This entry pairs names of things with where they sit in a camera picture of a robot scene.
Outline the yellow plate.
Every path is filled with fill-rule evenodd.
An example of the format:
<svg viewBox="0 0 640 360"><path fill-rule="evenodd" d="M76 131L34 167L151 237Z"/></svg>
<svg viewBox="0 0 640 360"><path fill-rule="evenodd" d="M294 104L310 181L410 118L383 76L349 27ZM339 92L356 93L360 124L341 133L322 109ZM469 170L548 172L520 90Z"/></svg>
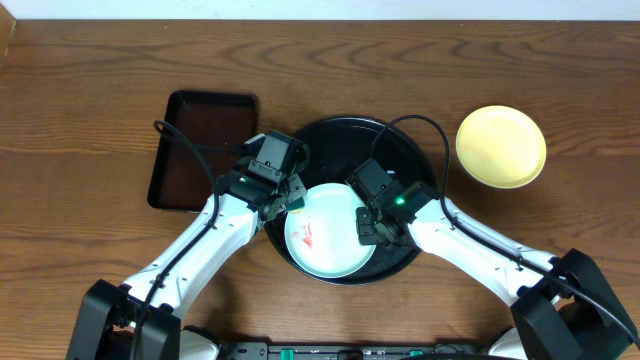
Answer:
<svg viewBox="0 0 640 360"><path fill-rule="evenodd" d="M539 126L508 106L474 110L460 124L455 141L458 160L469 175L499 189L514 189L542 172L547 145Z"/></svg>

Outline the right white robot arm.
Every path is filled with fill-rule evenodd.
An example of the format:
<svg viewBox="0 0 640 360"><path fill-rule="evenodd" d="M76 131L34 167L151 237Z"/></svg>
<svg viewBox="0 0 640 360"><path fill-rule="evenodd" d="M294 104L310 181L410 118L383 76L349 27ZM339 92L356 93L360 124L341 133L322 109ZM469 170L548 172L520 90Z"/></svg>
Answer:
<svg viewBox="0 0 640 360"><path fill-rule="evenodd" d="M510 359L617 359L638 345L633 321L596 263L524 246L460 211L443 191L390 178L351 180L369 226L404 235L478 281L511 310L515 327L490 346Z"/></svg>

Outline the green yellow sponge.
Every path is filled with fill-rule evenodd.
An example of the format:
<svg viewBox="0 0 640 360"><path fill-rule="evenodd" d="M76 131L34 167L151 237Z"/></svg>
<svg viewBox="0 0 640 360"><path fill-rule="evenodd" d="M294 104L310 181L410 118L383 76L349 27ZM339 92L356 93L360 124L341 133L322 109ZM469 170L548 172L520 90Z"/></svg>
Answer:
<svg viewBox="0 0 640 360"><path fill-rule="evenodd" d="M298 198L293 202L290 202L286 205L286 211L288 213L298 214L305 207L305 201L303 198Z"/></svg>

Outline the light blue plate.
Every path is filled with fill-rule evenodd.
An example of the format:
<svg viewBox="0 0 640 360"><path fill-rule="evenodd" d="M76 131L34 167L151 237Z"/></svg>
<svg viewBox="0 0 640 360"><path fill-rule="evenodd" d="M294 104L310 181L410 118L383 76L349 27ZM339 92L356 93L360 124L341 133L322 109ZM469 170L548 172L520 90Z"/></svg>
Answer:
<svg viewBox="0 0 640 360"><path fill-rule="evenodd" d="M326 183L307 191L304 207L289 213L284 235L289 254L307 273L342 278L361 269L374 245L358 239L356 209L364 203L345 184Z"/></svg>

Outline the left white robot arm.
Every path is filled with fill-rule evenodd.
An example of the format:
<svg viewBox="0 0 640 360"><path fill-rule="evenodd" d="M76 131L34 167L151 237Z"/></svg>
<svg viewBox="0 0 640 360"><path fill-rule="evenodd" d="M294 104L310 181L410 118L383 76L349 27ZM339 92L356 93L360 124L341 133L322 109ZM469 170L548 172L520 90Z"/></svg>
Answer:
<svg viewBox="0 0 640 360"><path fill-rule="evenodd" d="M119 286L97 281L82 299L69 359L216 359L219 346L182 321L238 249L306 190L305 155L249 157L221 177L194 222Z"/></svg>

